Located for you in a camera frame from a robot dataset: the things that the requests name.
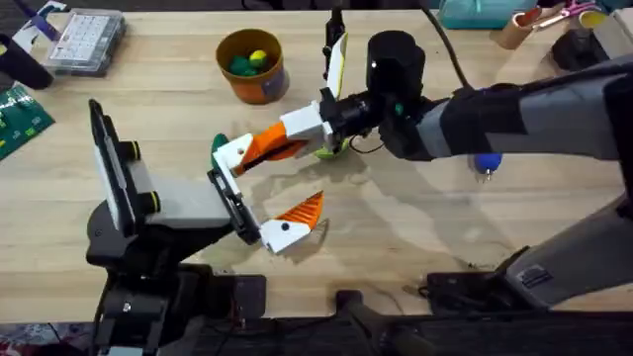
cable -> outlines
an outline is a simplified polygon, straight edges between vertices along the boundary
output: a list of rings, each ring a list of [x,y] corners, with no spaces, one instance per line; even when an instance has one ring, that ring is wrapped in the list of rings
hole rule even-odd
[[[291,328],[288,328],[286,330],[283,329],[283,327],[279,327],[277,324],[280,323],[279,320],[277,319],[273,319],[273,322],[275,323],[276,327],[273,327],[274,330],[269,330],[269,331],[259,331],[259,332],[253,332],[253,333],[238,333],[238,332],[234,332],[234,331],[223,331],[218,329],[216,326],[214,325],[210,325],[209,328],[213,331],[215,331],[216,333],[220,334],[220,335],[224,335],[224,336],[228,336],[228,337],[233,337],[233,338],[257,338],[257,337],[270,337],[270,336],[274,336],[275,334],[283,334],[283,335],[290,335],[298,330],[301,329],[305,329],[305,328],[309,328],[309,327],[313,327],[313,326],[317,326],[326,322],[330,322],[332,320],[336,319],[336,315],[332,315],[332,316],[328,316],[328,317],[323,317],[323,318],[318,318],[316,320],[312,320],[309,322],[306,322],[304,324],[301,325],[297,325]]]
[[[235,324],[233,324],[230,327],[230,330],[228,331],[228,333],[225,334],[225,338],[222,339],[222,342],[220,343],[220,346],[218,346],[218,350],[216,350],[216,353],[214,354],[215,356],[220,356],[220,354],[222,353],[222,350],[225,348],[225,345],[228,342],[228,340],[230,339],[230,336],[232,335],[234,330],[235,330]]]
[[[527,95],[539,90],[553,88],[565,84],[581,80],[596,79],[599,77],[606,77],[618,74],[630,74],[633,73],[633,63],[624,63],[616,66],[606,66],[593,69],[586,69],[577,73],[568,74],[566,76],[545,79],[532,83],[524,84],[520,87],[521,93]]]
[[[97,356],[99,350],[95,347],[95,339],[97,338],[97,332],[99,330],[99,321],[101,319],[101,314],[103,313],[103,302],[106,299],[106,293],[110,290],[110,286],[113,283],[110,272],[108,272],[108,277],[106,278],[106,283],[103,286],[103,291],[101,291],[101,297],[99,297],[99,304],[97,305],[97,309],[95,310],[95,315],[92,319],[92,331],[90,332],[90,345],[88,346],[88,356]]]
[[[462,67],[459,65],[459,61],[457,60],[457,55],[455,54],[455,49],[453,49],[453,45],[450,43],[450,41],[446,37],[446,34],[444,33],[442,26],[439,24],[439,22],[437,22],[437,19],[435,19],[435,16],[433,16],[433,14],[431,14],[430,10],[428,10],[426,5],[424,5],[424,0],[419,0],[419,8],[422,10],[424,15],[426,15],[426,18],[428,19],[428,21],[435,28],[437,35],[439,35],[439,37],[444,42],[444,46],[446,47],[446,50],[448,51],[448,56],[451,58],[451,62],[453,63],[453,67],[455,68],[455,73],[457,74],[459,81],[462,83],[462,87],[466,89],[472,89],[473,87],[468,82],[468,80],[466,80],[466,76],[464,75],[464,72],[462,71]]]
[[[367,153],[373,153],[376,152],[377,150],[383,148],[383,146],[385,145],[384,143],[381,143],[380,145],[378,145],[378,147],[369,149],[369,150],[362,150],[362,149],[358,149],[354,146],[354,138],[356,138],[358,136],[358,134],[355,134],[352,138],[349,139],[349,148],[351,148],[354,152],[356,153],[360,153],[360,154],[367,154]]]
[[[46,324],[48,325],[48,327],[50,327],[50,330],[52,330],[52,333],[55,334],[55,338],[57,339],[57,342],[63,343],[63,341],[61,340],[61,337],[59,337],[59,334],[57,333],[57,329],[50,322],[47,322]]]

wooden table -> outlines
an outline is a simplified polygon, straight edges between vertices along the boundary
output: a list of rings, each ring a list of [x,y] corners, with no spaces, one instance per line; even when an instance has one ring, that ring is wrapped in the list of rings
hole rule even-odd
[[[257,133],[318,98],[323,86],[326,12],[129,13],[130,29],[105,79],[58,78],[34,96],[56,124],[0,163],[0,322],[88,320],[105,271],[88,265],[86,222],[104,199],[93,162],[88,99],[99,100],[121,138],[137,139],[152,173],[206,180],[214,135]],[[458,86],[446,49],[418,11],[346,12],[350,32],[343,94],[364,90],[368,39],[405,30],[426,52],[423,92]],[[232,31],[261,28],[283,46],[290,90],[279,102],[248,106],[229,90],[215,61]],[[522,83],[553,74],[544,59],[561,28],[532,35],[516,51],[488,31],[450,32],[475,86]],[[34,49],[43,55],[43,43]],[[378,139],[359,143],[369,148]],[[335,161],[266,163],[239,178],[261,217],[275,216],[320,189],[322,218],[285,256],[229,236],[191,260],[268,277],[267,315],[331,311],[334,292],[357,288],[380,312],[428,312],[406,292],[426,273],[491,269],[537,244],[623,190],[617,164],[562,155],[507,155],[487,184],[465,157],[412,163],[386,150]],[[564,309],[632,310],[631,287],[570,301]]]

pink scissors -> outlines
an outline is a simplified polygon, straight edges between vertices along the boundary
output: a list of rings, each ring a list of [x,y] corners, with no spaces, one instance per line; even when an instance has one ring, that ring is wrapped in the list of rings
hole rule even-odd
[[[567,2],[567,5],[561,10],[558,15],[549,20],[543,21],[538,25],[535,25],[534,29],[543,30],[569,17],[579,15],[581,12],[586,10],[600,10],[600,8],[598,8],[593,1],[579,4],[576,0],[569,0]]]

blue and white object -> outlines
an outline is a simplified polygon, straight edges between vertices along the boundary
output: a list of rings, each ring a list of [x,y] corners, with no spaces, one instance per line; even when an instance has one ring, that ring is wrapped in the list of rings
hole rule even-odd
[[[501,159],[503,155],[501,153],[482,153],[476,154],[474,157],[475,169],[480,174],[486,175],[486,180],[491,180],[493,173],[497,171],[501,165]]]

black mount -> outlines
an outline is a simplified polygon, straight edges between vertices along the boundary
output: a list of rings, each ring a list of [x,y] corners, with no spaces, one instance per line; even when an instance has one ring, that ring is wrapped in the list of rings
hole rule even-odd
[[[261,275],[216,276],[208,265],[180,263],[178,258],[215,243],[230,225],[194,234],[191,230],[148,229],[124,237],[115,229],[103,202],[88,223],[87,260],[106,268],[108,280],[95,314],[95,350],[138,347],[143,355],[183,336],[189,320],[262,317],[266,278]]]
[[[230,212],[226,224],[171,228],[145,223],[145,216],[160,212],[160,199],[157,192],[136,189],[129,163],[140,160],[139,147],[119,141],[99,103],[91,100],[90,109],[98,163],[111,193],[111,200],[94,210],[87,227],[86,260],[108,272],[95,313],[91,354],[126,346],[154,355],[161,346],[182,337],[190,319],[199,315],[233,320],[262,317],[266,306],[263,276],[217,276],[208,265],[182,263],[236,229],[248,231],[251,222],[244,225],[240,218],[244,216],[241,200],[229,202],[212,171],[209,184],[218,188]],[[118,225],[111,208],[118,211]],[[249,243],[258,237],[240,236]]]
[[[429,273],[418,292],[428,299],[434,315],[535,311],[503,277],[507,266],[527,249],[512,254],[494,272]]]

